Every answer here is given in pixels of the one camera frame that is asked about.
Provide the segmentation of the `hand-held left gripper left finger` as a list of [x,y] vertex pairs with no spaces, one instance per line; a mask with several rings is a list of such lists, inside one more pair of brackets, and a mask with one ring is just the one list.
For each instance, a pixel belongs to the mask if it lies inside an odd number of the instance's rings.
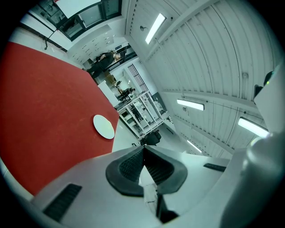
[[156,228],[139,185],[143,150],[131,147],[78,163],[32,200],[49,228]]

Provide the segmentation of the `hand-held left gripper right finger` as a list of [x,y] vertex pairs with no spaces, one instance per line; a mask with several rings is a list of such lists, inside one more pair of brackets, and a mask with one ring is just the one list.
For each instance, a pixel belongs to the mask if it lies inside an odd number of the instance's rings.
[[156,185],[146,228],[220,228],[226,197],[214,195],[228,165],[215,159],[144,147],[144,165]]

